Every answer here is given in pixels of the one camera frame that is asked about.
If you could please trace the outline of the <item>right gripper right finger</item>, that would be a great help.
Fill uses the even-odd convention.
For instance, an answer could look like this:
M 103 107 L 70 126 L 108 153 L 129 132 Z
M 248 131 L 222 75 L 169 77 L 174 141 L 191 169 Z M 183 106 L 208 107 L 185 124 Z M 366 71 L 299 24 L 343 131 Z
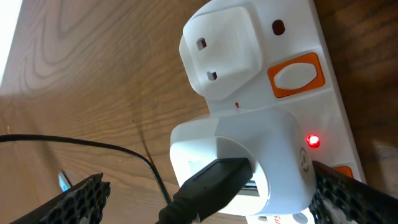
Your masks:
M 317 189 L 309 206 L 315 223 L 397 223 L 397 199 L 313 161 Z

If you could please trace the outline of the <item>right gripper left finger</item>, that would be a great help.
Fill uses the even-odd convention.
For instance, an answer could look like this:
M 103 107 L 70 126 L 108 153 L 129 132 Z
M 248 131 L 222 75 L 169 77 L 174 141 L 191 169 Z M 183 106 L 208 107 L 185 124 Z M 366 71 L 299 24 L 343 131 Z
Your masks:
M 99 224 L 111 193 L 103 174 L 94 174 L 12 224 Z

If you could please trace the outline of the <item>smartphone with teal screen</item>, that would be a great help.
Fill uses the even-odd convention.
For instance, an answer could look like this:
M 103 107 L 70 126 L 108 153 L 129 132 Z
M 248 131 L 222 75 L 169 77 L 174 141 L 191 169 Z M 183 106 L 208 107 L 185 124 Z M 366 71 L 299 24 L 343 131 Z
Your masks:
M 73 184 L 70 182 L 64 170 L 61 170 L 58 173 L 58 182 L 63 192 L 66 192 L 68 189 L 70 189 L 73 186 Z

